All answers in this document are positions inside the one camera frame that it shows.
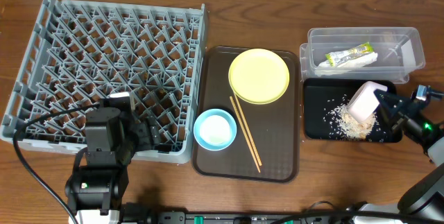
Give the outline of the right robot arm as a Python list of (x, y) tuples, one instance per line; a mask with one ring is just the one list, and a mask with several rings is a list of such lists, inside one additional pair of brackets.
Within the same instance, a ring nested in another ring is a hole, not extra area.
[(433, 123), (422, 115), (432, 100), (443, 100), (443, 93), (420, 85), (411, 98), (378, 89), (374, 92), (385, 122), (393, 132), (419, 144), (436, 168), (410, 188), (395, 205), (364, 202), (359, 211), (406, 214), (416, 218), (443, 220), (443, 122)]

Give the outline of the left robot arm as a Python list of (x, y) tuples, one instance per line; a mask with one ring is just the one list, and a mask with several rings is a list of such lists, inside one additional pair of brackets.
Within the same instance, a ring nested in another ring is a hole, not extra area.
[(132, 96), (113, 94), (87, 113), (85, 137), (65, 185), (71, 223), (156, 223), (150, 209), (122, 202), (135, 153), (160, 145), (155, 119), (139, 120)]

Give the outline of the white bowl with rice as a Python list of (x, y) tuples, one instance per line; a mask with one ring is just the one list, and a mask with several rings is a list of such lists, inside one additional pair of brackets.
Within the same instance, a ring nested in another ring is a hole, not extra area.
[(358, 123), (366, 121), (379, 105), (375, 90), (386, 92), (388, 87), (372, 81), (365, 82), (350, 99), (346, 109)]

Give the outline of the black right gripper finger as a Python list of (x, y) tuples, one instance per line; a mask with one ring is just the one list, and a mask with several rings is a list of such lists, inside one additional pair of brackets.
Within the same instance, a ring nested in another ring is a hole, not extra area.
[(398, 110), (395, 105), (390, 105), (387, 103), (380, 103), (380, 112), (383, 120), (385, 122), (392, 122), (398, 117)]
[(401, 96), (398, 96), (397, 94), (392, 94), (392, 93), (386, 92), (381, 89), (376, 89), (374, 91), (374, 95), (380, 103), (400, 103), (400, 102), (402, 102)]

